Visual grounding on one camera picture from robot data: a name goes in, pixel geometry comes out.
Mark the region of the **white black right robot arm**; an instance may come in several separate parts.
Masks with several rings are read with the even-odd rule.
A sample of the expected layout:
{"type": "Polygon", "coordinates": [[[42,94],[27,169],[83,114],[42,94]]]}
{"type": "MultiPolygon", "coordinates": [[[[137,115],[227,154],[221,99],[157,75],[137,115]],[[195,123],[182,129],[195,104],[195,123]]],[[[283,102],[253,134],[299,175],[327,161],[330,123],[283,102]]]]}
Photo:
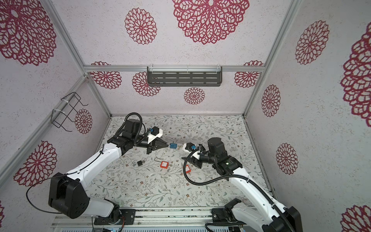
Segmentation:
{"type": "Polygon", "coordinates": [[[221,219],[216,218],[213,223],[205,224],[207,231],[210,231],[211,226],[243,225],[249,226],[256,232],[301,232],[303,230],[299,211],[293,206],[286,207],[270,196],[250,176],[243,165],[227,153],[221,138],[209,139],[208,148],[206,150],[203,145],[193,143],[183,145],[183,151],[188,153],[183,164],[185,179],[195,186],[206,186],[225,179],[238,188],[255,209],[247,207],[239,199],[233,199],[222,209],[221,219]],[[195,182],[186,172],[189,162],[197,168],[201,168],[203,163],[211,164],[219,176],[205,182],[195,182]]]}

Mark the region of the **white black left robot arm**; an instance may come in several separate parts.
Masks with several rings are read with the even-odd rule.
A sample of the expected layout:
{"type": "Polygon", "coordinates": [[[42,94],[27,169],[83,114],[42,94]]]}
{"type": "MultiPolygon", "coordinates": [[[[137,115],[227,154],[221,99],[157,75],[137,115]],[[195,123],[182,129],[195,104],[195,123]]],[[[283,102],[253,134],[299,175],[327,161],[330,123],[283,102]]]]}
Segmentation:
{"type": "Polygon", "coordinates": [[[110,200],[88,197],[86,188],[102,170],[134,147],[145,148],[147,154],[170,147],[170,143],[161,139],[162,129],[149,128],[140,135],[142,125],[141,120],[125,120],[96,154],[66,174],[55,174],[50,182],[49,206],[71,219],[97,216],[108,223],[118,223],[122,217],[120,206],[110,200]]]}

